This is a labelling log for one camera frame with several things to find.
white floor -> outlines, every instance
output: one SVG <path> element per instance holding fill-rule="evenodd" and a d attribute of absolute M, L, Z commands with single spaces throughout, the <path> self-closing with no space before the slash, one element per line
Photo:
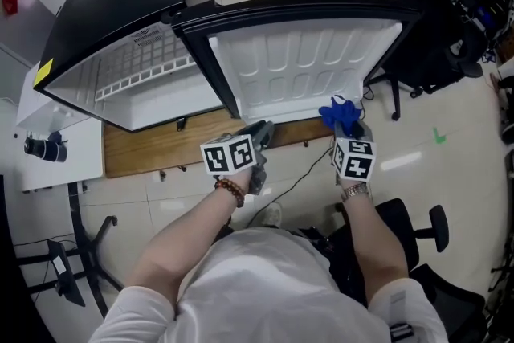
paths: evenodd
<path fill-rule="evenodd" d="M 227 4 L 244 0 L 217 1 Z M 485 69 L 495 70 L 493 65 Z M 419 241 L 422 263 L 428 263 L 453 284 L 484 296 L 491 279 L 489 270 L 503 250 L 508 221 L 504 169 L 507 148 L 499 139 L 496 96 L 488 82 L 488 77 L 466 79 L 416 100 L 402 92 L 402 118 L 398 122 L 390 119 L 393 102 L 387 84 L 373 86 L 375 99 L 364 101 L 365 122 L 373 130 L 379 154 L 370 184 L 374 203 L 402 199 L 414 228 L 428 227 L 430 208 L 443 205 L 450 224 L 450 244 L 438 254 L 433 241 Z M 438 143 L 434 130 L 446 140 Z M 325 138 L 312 141 L 307 148 L 300 144 L 266 151 L 268 178 L 263 192 L 258 197 L 248 196 L 244 208 L 233 216 L 233 227 L 243 228 L 260 207 L 289 189 L 328 144 Z M 410 162 L 401 165 L 406 159 Z M 212 190 L 214 179 L 203 168 L 197 164 L 188 166 L 185 173 L 166 170 L 164 182 L 158 173 L 87 182 L 88 191 L 80 195 L 87 231 L 94 235 L 108 215 L 114 214 L 119 221 L 100 248 L 103 265 L 118 280 L 126 280 L 137 256 L 159 230 Z M 338 227 L 341 218 L 334 214 L 332 205 L 340 198 L 334 183 L 335 172 L 325 157 L 279 200 L 285 227 L 314 225 L 325 233 Z M 42 231 L 41 236 L 63 233 L 57 230 Z M 30 240 L 20 236 L 14 242 Z M 34 274 L 34 283 L 43 277 L 44 267 L 39 271 Z M 107 286 L 104 291 L 112 302 L 116 294 Z M 41 313 L 49 299 L 67 304 L 55 296 L 53 291 L 41 294 L 37 303 Z M 47 321 L 51 313 L 42 316 Z"/>

blue glove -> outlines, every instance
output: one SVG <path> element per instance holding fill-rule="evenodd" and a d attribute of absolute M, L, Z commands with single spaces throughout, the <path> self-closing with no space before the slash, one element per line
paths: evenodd
<path fill-rule="evenodd" d="M 323 118 L 323 122 L 331 129 L 335 130 L 336 121 L 340 121 L 343 126 L 343 132 L 346 136 L 352 136 L 353 123 L 361 117 L 362 110 L 355 107 L 353 102 L 346 100 L 343 104 L 339 104 L 332 97 L 332 107 L 323 106 L 318 111 Z"/>

mini fridge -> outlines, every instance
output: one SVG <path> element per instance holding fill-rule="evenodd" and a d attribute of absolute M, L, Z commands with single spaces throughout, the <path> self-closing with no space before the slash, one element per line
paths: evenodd
<path fill-rule="evenodd" d="M 247 123 L 319 116 L 419 17 L 414 0 L 67 0 L 35 89 L 130 132 L 225 107 Z"/>

person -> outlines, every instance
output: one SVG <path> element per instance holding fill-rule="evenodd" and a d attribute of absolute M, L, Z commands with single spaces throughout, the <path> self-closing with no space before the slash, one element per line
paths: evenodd
<path fill-rule="evenodd" d="M 213 245 L 250 178 L 230 176 L 235 193 L 218 187 L 150 241 L 90 342 L 447 342 L 365 184 L 341 181 L 368 308 L 303 237 L 252 227 Z"/>

wrist watch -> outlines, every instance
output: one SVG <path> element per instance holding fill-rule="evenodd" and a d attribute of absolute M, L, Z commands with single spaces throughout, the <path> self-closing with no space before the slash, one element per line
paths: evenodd
<path fill-rule="evenodd" d="M 352 196 L 357 196 L 362 193 L 368 194 L 368 186 L 364 182 L 350 186 L 348 189 L 343 189 L 341 191 L 341 199 L 343 202 L 346 202 Z"/>

